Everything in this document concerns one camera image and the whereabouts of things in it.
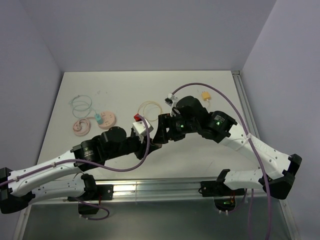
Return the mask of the teal plug adapter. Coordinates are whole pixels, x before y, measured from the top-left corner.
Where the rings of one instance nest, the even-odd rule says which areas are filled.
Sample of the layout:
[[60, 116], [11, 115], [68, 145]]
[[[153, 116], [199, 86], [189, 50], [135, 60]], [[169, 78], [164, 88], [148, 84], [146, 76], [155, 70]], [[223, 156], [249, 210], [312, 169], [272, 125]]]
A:
[[103, 118], [101, 117], [101, 115], [99, 113], [96, 113], [94, 115], [94, 119], [96, 120], [98, 125], [101, 125], [101, 124], [104, 123], [104, 120], [103, 120]]

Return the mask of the yellow plug adapter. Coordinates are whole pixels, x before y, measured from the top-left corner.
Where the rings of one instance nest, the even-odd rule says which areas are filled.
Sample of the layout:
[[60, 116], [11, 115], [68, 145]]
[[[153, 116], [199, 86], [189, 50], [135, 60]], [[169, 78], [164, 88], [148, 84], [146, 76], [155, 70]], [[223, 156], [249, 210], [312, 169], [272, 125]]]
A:
[[204, 102], [210, 101], [212, 99], [212, 97], [208, 91], [201, 91], [200, 97]]

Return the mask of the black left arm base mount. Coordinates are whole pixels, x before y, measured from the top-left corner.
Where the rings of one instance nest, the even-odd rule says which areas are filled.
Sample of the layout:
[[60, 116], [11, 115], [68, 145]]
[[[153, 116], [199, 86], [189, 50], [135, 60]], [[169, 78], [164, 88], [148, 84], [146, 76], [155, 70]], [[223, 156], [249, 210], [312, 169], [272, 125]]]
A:
[[[78, 213], [81, 218], [90, 221], [100, 221], [110, 216], [110, 211], [102, 206], [102, 201], [113, 199], [114, 186], [112, 184], [103, 184], [97, 186], [97, 191], [89, 200], [81, 197], [68, 197], [68, 202], [78, 202]], [[99, 211], [105, 211], [104, 216], [97, 217]]]

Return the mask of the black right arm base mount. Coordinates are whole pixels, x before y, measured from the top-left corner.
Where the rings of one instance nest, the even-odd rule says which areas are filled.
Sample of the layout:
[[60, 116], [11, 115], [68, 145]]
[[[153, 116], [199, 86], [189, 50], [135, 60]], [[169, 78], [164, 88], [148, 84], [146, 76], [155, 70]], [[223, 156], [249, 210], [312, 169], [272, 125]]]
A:
[[215, 180], [201, 181], [198, 192], [204, 198], [213, 198], [214, 206], [218, 213], [225, 213], [226, 215], [234, 212], [241, 204], [243, 204], [247, 196], [246, 189], [239, 188], [232, 190]]

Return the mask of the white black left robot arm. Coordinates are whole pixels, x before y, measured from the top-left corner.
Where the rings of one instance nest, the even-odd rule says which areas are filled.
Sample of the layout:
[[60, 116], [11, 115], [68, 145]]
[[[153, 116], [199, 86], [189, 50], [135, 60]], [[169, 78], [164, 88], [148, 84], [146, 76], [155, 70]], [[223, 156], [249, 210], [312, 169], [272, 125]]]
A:
[[21, 170], [1, 168], [0, 212], [12, 214], [33, 203], [62, 197], [81, 203], [95, 200], [99, 189], [87, 171], [105, 169], [106, 161], [129, 154], [143, 162], [161, 147], [148, 134], [138, 136], [132, 131], [127, 136], [116, 126], [39, 165]]

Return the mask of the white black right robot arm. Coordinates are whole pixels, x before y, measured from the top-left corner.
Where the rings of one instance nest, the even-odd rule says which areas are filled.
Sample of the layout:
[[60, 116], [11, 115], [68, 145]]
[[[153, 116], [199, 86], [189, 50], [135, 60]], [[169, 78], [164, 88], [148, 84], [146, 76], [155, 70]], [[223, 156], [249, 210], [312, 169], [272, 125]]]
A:
[[184, 139], [186, 134], [197, 133], [234, 150], [260, 167], [245, 171], [223, 169], [216, 180], [201, 182], [203, 197], [240, 196], [245, 189], [256, 189], [269, 191], [275, 199], [287, 198], [302, 163], [299, 155], [275, 150], [245, 132], [244, 127], [225, 112], [208, 112], [193, 96], [177, 99], [172, 95], [165, 102], [171, 107], [171, 112], [158, 116], [153, 144], [176, 142]]

